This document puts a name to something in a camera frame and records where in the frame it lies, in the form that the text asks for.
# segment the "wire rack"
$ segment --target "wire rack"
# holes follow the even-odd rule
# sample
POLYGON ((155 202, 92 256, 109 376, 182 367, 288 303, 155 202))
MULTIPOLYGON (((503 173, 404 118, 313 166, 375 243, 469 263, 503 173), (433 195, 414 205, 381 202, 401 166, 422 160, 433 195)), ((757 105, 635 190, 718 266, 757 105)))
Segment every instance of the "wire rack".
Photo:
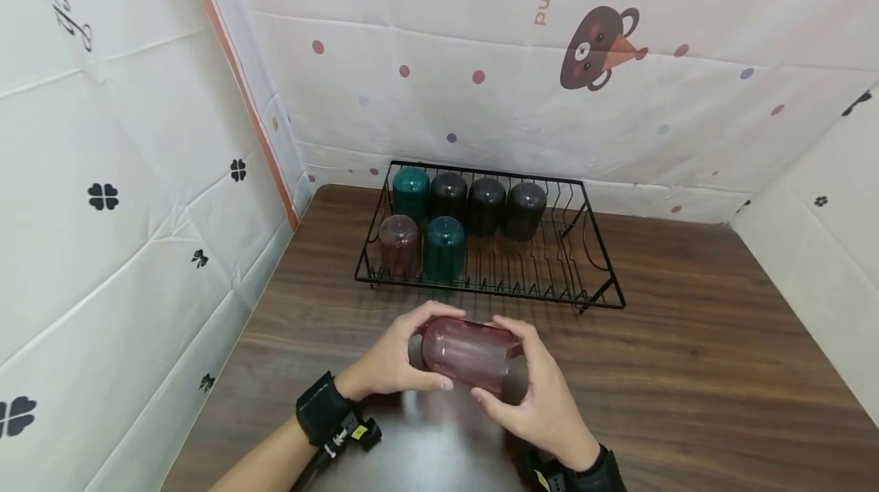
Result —
POLYGON ((395 160, 390 163, 354 279, 368 282, 374 288, 410 285, 569 303, 577 306, 581 313, 589 307, 621 309, 626 306, 583 181, 423 162, 395 160), (487 239, 470 236, 463 271, 458 278, 440 284, 424 277, 422 272, 400 273, 399 265, 382 261, 378 241, 379 226, 394 213, 391 182, 404 167, 420 168, 430 180, 440 173, 454 172, 460 174, 468 186, 476 179, 495 178, 508 193, 520 182, 534 182, 546 191, 547 208, 536 234, 527 243, 511 242, 499 231, 487 239))

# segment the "cartoon bear face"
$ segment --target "cartoon bear face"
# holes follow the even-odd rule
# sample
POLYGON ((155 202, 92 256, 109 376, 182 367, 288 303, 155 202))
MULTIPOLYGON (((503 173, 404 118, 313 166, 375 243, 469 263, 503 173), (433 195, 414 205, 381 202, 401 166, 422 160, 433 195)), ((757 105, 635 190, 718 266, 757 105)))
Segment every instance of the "cartoon bear face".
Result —
POLYGON ((562 87, 588 87, 592 92, 599 91, 610 80, 614 66, 632 58, 642 59, 647 48, 636 50, 628 41, 639 18, 640 13, 635 8, 619 13, 614 8, 599 6, 586 14, 565 52, 559 76, 562 87), (625 34, 624 18, 631 19, 632 23, 625 34))

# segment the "wood grain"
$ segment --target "wood grain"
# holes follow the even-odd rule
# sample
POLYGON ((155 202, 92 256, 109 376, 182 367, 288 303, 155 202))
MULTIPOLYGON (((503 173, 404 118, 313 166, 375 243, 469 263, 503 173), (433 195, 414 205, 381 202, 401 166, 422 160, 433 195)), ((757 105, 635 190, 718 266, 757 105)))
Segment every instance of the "wood grain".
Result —
MULTIPOLYGON (((629 307, 572 307, 353 280, 377 191, 317 193, 163 490, 207 490, 419 303, 529 320, 629 490, 879 490, 879 430, 725 227, 600 215, 629 307)), ((466 388, 372 400, 384 439, 310 490, 525 490, 466 388)))

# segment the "wrist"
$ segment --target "wrist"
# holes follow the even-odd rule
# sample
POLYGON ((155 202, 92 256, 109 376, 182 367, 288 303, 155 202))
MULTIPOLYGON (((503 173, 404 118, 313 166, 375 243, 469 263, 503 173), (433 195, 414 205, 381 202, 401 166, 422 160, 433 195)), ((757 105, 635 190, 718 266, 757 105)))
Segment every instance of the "wrist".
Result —
POLYGON ((595 465, 601 454, 601 445, 584 426, 583 430, 569 436, 557 452, 550 453, 566 468, 581 473, 595 465))
POLYGON ((335 378, 337 391, 352 402, 360 402, 371 394, 356 366, 356 363, 348 366, 335 378))

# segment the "left hand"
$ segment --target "left hand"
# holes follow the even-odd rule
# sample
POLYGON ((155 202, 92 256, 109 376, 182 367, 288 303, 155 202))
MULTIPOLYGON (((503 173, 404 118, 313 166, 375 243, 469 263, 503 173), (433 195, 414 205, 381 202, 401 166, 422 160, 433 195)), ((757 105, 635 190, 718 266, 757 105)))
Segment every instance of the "left hand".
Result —
POLYGON ((432 371, 416 370, 409 362, 409 340, 433 317, 463 318, 462 309, 428 301, 401 314, 363 357, 336 376, 336 389, 343 397, 359 401, 372 393, 449 391, 452 381, 432 371))

